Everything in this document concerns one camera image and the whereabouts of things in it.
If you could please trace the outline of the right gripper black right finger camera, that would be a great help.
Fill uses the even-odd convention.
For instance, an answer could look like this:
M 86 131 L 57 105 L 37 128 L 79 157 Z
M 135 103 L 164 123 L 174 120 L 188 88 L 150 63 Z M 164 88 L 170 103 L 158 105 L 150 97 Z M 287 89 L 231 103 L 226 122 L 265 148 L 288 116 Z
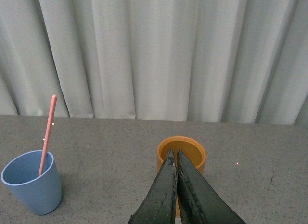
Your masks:
M 177 194 L 183 224 L 244 224 L 186 155 L 177 151 Z

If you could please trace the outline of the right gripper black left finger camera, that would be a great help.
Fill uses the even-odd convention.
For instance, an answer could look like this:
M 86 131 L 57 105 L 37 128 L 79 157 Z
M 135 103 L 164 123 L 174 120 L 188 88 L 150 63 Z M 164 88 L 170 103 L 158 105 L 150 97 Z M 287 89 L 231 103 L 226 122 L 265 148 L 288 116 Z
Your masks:
M 178 173 L 174 151 L 169 150 L 151 188 L 131 216 L 130 224 L 174 224 Z

